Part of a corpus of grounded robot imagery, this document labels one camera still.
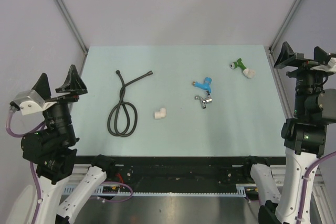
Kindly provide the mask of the white elbow pipe fitting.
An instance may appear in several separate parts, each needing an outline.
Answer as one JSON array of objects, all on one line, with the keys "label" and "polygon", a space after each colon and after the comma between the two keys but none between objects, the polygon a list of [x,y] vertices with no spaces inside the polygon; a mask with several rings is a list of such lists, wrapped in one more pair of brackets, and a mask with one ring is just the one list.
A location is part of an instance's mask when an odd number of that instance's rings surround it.
[{"label": "white elbow pipe fitting", "polygon": [[154,118],[156,120],[163,119],[167,116],[166,108],[160,108],[158,111],[154,112]]}]

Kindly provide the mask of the white straight pipe fitting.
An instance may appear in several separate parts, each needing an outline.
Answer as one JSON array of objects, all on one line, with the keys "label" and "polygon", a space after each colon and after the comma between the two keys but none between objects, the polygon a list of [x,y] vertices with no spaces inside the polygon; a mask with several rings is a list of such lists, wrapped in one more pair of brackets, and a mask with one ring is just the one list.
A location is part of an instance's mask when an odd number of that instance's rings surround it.
[{"label": "white straight pipe fitting", "polygon": [[252,79],[255,76],[256,72],[253,69],[245,68],[243,70],[243,74],[246,78]]}]

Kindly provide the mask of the green plastic faucet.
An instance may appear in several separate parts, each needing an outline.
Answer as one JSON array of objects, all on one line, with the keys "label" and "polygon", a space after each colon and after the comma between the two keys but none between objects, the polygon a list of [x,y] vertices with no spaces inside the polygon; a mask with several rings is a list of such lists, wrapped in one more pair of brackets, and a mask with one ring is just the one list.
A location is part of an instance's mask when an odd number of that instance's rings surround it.
[{"label": "green plastic faucet", "polygon": [[236,69],[236,68],[240,68],[242,71],[244,71],[246,69],[245,65],[242,62],[242,59],[239,58],[236,61],[233,61],[229,64],[231,69]]}]

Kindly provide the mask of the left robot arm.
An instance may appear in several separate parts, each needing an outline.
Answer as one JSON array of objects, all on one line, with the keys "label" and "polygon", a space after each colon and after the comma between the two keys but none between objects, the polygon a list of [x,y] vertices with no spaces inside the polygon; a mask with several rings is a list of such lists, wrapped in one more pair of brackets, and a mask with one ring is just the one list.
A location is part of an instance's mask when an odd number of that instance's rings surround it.
[{"label": "left robot arm", "polygon": [[79,141],[72,125],[69,104],[88,92],[75,65],[71,65],[57,97],[51,96],[48,76],[42,73],[35,85],[20,92],[10,102],[6,130],[10,135],[10,122],[15,112],[22,115],[42,113],[45,129],[36,127],[20,135],[23,159],[35,164],[37,206],[33,223],[74,223],[82,207],[103,182],[110,182],[116,175],[116,163],[111,157],[98,155],[74,191],[61,201],[75,166]]}]

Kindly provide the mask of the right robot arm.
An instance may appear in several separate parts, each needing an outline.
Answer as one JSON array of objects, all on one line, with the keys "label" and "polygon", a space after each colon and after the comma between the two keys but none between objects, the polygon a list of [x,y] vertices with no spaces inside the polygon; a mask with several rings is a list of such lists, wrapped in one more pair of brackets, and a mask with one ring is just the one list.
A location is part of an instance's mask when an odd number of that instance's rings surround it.
[{"label": "right robot arm", "polygon": [[327,127],[335,123],[335,89],[323,86],[335,74],[335,54],[316,46],[313,59],[294,52],[283,42],[274,68],[294,67],[286,75],[296,80],[293,117],[286,119],[281,137],[286,148],[286,171],[279,190],[271,168],[256,157],[242,169],[243,179],[255,183],[260,208],[259,223],[310,223],[314,178],[324,155]]}]

